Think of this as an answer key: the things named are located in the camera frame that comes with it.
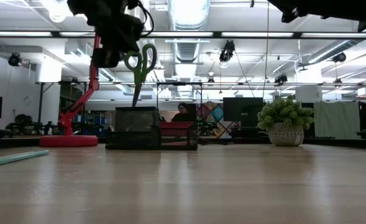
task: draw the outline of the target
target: scissors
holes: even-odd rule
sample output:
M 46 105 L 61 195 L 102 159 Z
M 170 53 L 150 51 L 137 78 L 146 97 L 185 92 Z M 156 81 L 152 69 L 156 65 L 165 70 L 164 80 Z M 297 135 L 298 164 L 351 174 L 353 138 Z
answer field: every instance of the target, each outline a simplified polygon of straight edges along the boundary
M 147 51 L 148 49 L 152 49 L 152 61 L 151 65 L 147 68 L 148 64 L 148 55 Z M 126 67 L 134 73 L 134 96 L 133 96 L 133 104 L 132 106 L 135 107 L 137 104 L 137 101 L 139 100 L 141 86 L 145 82 L 145 79 L 147 78 L 148 73 L 150 73 L 157 64 L 157 49 L 153 44 L 145 44 L 142 49 L 142 54 L 140 52 L 134 52 L 129 51 L 125 58 L 125 65 Z M 129 63 L 129 59 L 131 57 L 138 57 L 137 65 L 135 67 L 132 67 Z

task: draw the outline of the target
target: table surface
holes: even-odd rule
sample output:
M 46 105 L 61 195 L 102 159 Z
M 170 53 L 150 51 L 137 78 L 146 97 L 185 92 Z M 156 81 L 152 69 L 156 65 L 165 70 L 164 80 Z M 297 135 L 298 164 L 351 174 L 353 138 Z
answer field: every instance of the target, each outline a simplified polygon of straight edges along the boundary
M 0 223 L 366 223 L 366 150 L 50 149 L 0 166 Z

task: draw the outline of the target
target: red lamp base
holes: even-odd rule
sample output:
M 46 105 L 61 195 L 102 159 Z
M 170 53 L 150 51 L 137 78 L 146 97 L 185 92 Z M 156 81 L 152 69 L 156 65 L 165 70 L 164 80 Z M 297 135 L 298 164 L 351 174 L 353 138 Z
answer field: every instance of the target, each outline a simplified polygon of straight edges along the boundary
M 42 136 L 39 140 L 40 147 L 85 147 L 97 145 L 97 136 Z

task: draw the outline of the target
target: white plant pot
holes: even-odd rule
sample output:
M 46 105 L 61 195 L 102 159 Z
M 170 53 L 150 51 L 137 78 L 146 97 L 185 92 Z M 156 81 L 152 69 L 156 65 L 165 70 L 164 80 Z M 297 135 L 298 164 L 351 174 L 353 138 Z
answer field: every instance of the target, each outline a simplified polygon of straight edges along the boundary
M 268 136 L 271 143 L 276 146 L 299 146 L 304 140 L 304 130 L 302 126 L 275 123 L 268 129 Z

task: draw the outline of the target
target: teal stick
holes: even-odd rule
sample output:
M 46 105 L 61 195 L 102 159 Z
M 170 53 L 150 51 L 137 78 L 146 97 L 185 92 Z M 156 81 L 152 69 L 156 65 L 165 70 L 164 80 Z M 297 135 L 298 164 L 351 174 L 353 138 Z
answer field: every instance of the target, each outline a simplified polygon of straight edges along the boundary
M 20 154 L 14 154 L 10 156 L 2 156 L 0 157 L 0 165 L 7 164 L 10 162 L 16 162 L 23 159 L 30 159 L 38 156 L 45 156 L 48 154 L 48 150 L 44 151 L 36 151 L 36 152 L 25 152 Z

